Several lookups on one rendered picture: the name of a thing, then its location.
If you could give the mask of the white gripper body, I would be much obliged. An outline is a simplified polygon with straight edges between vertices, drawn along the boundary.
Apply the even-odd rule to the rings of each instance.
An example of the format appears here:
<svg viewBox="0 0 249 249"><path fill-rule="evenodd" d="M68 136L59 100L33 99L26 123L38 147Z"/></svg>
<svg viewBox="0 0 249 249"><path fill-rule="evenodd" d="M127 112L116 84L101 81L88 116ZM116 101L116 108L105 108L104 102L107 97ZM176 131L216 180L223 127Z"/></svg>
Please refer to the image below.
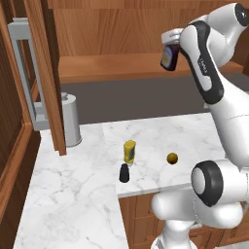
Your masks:
<svg viewBox="0 0 249 249"><path fill-rule="evenodd" d="M161 34L161 42L164 45L176 45L179 43L183 29L174 28Z"/></svg>

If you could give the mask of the wooden cabinet door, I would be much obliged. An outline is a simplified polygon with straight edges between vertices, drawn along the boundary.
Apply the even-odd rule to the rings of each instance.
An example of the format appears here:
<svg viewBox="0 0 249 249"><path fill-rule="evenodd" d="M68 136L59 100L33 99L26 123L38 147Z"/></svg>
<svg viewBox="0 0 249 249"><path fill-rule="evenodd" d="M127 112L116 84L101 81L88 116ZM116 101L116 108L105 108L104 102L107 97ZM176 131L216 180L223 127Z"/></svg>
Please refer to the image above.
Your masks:
<svg viewBox="0 0 249 249"><path fill-rule="evenodd" d="M49 0L24 0L38 71L53 138L53 147L61 156L66 154L60 81L59 52L53 11Z"/></svg>

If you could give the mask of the wooden base cabinet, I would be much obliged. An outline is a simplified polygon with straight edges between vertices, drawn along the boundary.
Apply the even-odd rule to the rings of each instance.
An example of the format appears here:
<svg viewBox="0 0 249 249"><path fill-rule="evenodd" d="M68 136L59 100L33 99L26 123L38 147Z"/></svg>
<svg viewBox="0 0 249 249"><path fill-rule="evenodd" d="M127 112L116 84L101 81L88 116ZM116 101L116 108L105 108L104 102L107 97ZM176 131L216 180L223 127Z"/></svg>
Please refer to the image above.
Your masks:
<svg viewBox="0 0 249 249"><path fill-rule="evenodd" d="M163 221L152 211L153 195L119 199L129 249L150 249L152 242L162 231ZM233 229L220 230L202 226L191 229L189 237L197 249L221 249L222 246L249 241L249 209L244 213L241 224Z"/></svg>

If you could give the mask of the dark wooden tall cabinet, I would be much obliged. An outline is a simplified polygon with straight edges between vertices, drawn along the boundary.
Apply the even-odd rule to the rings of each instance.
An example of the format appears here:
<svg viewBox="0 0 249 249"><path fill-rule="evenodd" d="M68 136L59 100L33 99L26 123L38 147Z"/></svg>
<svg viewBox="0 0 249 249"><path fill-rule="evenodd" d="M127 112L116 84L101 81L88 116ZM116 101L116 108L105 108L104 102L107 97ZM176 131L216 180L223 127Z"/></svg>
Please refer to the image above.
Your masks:
<svg viewBox="0 0 249 249"><path fill-rule="evenodd" d="M8 24L8 0L0 0L0 249L13 249L41 135L29 118Z"/></svg>

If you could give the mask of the dark purple condiment bottle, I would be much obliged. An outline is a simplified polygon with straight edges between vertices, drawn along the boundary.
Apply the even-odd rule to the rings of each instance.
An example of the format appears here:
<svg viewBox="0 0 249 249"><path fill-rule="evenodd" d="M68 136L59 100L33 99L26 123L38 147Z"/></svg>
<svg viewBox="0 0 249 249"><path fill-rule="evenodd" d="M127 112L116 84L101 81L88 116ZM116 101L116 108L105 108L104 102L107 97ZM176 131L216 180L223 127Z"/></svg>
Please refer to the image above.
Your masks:
<svg viewBox="0 0 249 249"><path fill-rule="evenodd" d="M166 45L160 61L160 66L167 71L174 71L178 60L179 47L177 45Z"/></svg>

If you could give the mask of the brown round fruit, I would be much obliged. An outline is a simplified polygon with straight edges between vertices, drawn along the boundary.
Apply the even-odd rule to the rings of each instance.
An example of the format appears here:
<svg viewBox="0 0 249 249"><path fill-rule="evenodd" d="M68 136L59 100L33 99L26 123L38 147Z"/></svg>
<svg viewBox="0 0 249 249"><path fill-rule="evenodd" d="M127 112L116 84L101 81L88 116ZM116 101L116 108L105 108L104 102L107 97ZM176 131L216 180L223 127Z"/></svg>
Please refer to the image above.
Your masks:
<svg viewBox="0 0 249 249"><path fill-rule="evenodd" d="M175 153L169 153L166 160L170 164L175 164L178 161L178 156Z"/></svg>

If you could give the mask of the yellow mustard bottle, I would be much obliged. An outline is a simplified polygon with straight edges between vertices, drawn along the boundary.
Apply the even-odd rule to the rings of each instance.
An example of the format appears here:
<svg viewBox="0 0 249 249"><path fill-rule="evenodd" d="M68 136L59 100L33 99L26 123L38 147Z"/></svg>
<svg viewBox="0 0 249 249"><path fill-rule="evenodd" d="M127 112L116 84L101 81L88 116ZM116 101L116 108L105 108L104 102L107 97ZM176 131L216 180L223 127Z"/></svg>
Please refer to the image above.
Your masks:
<svg viewBox="0 0 249 249"><path fill-rule="evenodd" d="M128 140L124 143L124 161L126 163L134 162L135 146L136 142L133 140Z"/></svg>

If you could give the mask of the grey cylindrical canister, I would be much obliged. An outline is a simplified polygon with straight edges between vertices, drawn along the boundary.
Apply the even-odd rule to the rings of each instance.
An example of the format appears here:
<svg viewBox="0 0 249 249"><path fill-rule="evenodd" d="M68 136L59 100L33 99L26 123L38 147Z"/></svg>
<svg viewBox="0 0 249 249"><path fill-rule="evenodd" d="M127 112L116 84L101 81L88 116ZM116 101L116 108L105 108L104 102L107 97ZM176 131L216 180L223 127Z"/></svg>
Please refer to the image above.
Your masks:
<svg viewBox="0 0 249 249"><path fill-rule="evenodd" d="M74 147L81 143L82 137L77 112L76 96L63 92L61 94L65 142L67 147Z"/></svg>

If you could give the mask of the black shaker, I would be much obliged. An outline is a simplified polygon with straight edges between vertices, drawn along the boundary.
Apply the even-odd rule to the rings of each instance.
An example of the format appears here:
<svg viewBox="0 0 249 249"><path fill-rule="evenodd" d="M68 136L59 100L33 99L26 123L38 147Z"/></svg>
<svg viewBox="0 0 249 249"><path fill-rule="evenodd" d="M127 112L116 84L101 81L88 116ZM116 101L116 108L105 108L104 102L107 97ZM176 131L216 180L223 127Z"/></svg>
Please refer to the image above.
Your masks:
<svg viewBox="0 0 249 249"><path fill-rule="evenodd" d="M119 180L122 183L127 183L129 181L129 167L127 163L123 163L121 166Z"/></svg>

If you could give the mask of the wooden wall cabinet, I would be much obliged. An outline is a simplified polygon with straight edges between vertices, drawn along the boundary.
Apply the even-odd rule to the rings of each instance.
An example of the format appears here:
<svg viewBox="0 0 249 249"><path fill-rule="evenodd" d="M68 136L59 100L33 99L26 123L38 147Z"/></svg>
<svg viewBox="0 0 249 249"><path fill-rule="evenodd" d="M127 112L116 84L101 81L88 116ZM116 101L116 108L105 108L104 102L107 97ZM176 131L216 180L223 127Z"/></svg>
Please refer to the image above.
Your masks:
<svg viewBox="0 0 249 249"><path fill-rule="evenodd" d="M178 57L176 70L160 66L160 35L232 3L249 12L249 0L48 0L53 11L63 84L191 73Z"/></svg>

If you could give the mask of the grey metal frame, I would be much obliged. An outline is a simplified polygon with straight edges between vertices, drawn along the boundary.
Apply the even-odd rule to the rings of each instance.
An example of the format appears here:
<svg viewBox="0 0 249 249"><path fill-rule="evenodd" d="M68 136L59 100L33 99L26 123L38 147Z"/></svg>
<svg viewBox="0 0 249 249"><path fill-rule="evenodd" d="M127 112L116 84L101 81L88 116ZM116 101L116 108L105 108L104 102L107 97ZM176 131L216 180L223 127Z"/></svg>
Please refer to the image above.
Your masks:
<svg viewBox="0 0 249 249"><path fill-rule="evenodd" d="M33 127L36 131L49 129L49 120L47 117L47 110L45 106L45 99L42 91L36 56L34 53L33 43L31 39L31 32L27 18L13 18L13 22L8 24L8 30L12 41L13 50L15 53L16 62L18 65L18 72L20 75L24 95L26 98L30 118ZM35 102L31 96L31 88L28 83L26 69L24 66L23 55L19 42L26 40L28 42L29 50L31 53L31 60L34 67L35 77L37 80L38 91L41 101Z"/></svg>

